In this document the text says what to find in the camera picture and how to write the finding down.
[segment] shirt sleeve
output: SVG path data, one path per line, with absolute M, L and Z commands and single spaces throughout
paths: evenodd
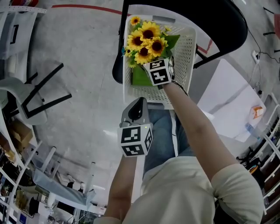
M 263 217 L 263 195 L 254 177 L 240 164 L 221 169 L 211 180 L 214 196 L 250 223 Z
M 101 217 L 95 219 L 93 224 L 121 224 L 121 220 L 113 217 Z

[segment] sunflower center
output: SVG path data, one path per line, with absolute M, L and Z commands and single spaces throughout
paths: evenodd
M 143 47 L 141 50 L 140 50 L 140 55 L 141 56 L 147 56 L 148 55 L 148 49 Z
M 152 45 L 152 49 L 154 50 L 154 51 L 160 51 L 161 50 L 161 43 L 160 42 L 155 42 L 155 43 L 153 43 L 153 45 Z
M 140 46 L 143 43 L 143 41 L 140 40 L 140 37 L 136 37 L 134 39 L 134 44 L 137 46 Z
M 146 39 L 151 39 L 154 36 L 154 33 L 151 30 L 145 30 L 143 36 Z

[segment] gray concrete floor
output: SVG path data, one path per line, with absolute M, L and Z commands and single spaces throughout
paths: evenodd
M 263 36 L 264 32 L 273 29 L 263 4 L 274 12 L 280 12 L 276 0 L 246 0 L 246 4 L 242 0 L 234 2 L 243 12 L 261 50 L 278 59 L 280 53 L 278 56 L 273 50 L 277 44 L 274 42 L 279 40 Z M 123 1 L 50 0 L 42 5 L 50 7 L 53 4 L 88 4 L 121 11 Z M 116 129 L 125 105 L 122 86 L 112 78 L 120 18 L 118 14 L 92 9 L 49 9 L 38 21 L 31 50 L 31 73 L 38 71 L 37 82 L 59 63 L 64 63 L 64 68 L 40 92 L 45 100 L 53 100 L 68 92 L 73 95 L 70 100 L 47 111 L 47 124 L 36 127 L 38 137 L 57 147 L 55 159 L 61 161 L 59 172 L 62 174 L 70 173 L 78 181 L 86 182 L 91 162 L 96 163 L 93 184 L 98 192 L 95 201 L 100 204 L 107 203 L 109 187 L 122 155 L 117 147 Z M 244 45 L 226 56 L 243 71 L 241 74 L 248 82 L 255 66 L 251 56 L 253 50 L 258 51 L 259 48 L 248 33 Z M 273 90 L 279 99 L 279 64 L 261 55 L 260 66 L 264 98 Z M 202 70 L 197 69 L 195 73 L 201 75 Z M 199 84 L 200 76 L 195 73 L 191 89 Z M 259 80 L 257 69 L 251 86 L 255 88 Z M 235 156 L 255 142 L 254 138 L 245 143 L 221 138 Z M 140 195 L 142 168 L 143 158 L 137 163 L 134 199 Z

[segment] person's right arm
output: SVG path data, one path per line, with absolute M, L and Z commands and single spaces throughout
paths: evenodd
M 191 149 L 211 181 L 221 169 L 238 162 L 220 140 L 210 120 L 174 83 L 163 86 L 188 137 Z

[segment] basket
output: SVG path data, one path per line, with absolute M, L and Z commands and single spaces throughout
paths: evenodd
M 176 22 L 175 19 L 159 16 L 131 15 L 126 19 L 126 28 L 124 32 L 124 46 L 127 45 L 127 37 L 132 31 L 130 24 L 131 17 L 138 16 L 143 21 L 153 21 L 164 30 L 164 26 L 171 28 L 171 35 L 180 34 L 175 47 L 171 50 L 174 56 L 174 73 L 175 81 L 181 84 L 185 91 L 189 91 L 189 85 L 192 78 L 193 63 L 196 52 L 196 31 L 192 27 L 186 27 L 182 23 Z M 132 69 L 128 67 L 128 58 L 123 57 L 123 101 L 125 104 L 130 103 L 138 97 L 145 97 L 147 102 L 160 104 L 164 109 L 173 109 L 165 91 L 159 90 L 158 87 L 132 86 L 131 76 Z

